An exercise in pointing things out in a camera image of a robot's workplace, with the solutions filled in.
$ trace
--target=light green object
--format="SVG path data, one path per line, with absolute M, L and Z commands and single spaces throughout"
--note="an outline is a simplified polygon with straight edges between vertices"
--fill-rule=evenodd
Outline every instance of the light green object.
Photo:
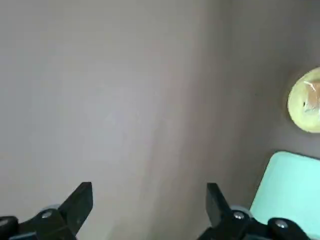
M 275 153 L 250 211 L 263 224 L 270 218 L 286 218 L 309 236 L 320 236 L 320 160 L 285 151 Z

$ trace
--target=white wall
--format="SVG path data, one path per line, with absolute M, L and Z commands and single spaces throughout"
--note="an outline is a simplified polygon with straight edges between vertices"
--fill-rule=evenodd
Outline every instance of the white wall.
M 249 206 L 270 153 L 308 154 L 280 105 L 312 8 L 1 1 L 0 213 L 25 220 L 92 181 L 79 239 L 170 240 L 208 225 L 208 181 Z

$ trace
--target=metal bolt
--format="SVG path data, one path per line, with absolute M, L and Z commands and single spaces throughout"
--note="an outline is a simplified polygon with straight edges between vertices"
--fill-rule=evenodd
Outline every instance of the metal bolt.
M 240 212 L 240 211 L 235 211 L 235 212 L 233 213 L 233 216 L 234 216 L 236 219 L 239 219 L 239 220 L 245 218 L 245 215 L 244 215 L 242 212 Z
M 52 212 L 51 211 L 46 211 L 44 214 L 42 214 L 43 219 L 47 219 L 51 216 Z
M 288 227 L 288 224 L 281 220 L 281 219 L 278 219 L 275 221 L 275 224 L 279 227 L 279 228 L 282 228 L 282 229 L 286 229 Z
M 3 220 L 0 220 L 0 227 L 6 225 L 7 223 L 9 222 L 8 219 L 3 219 Z

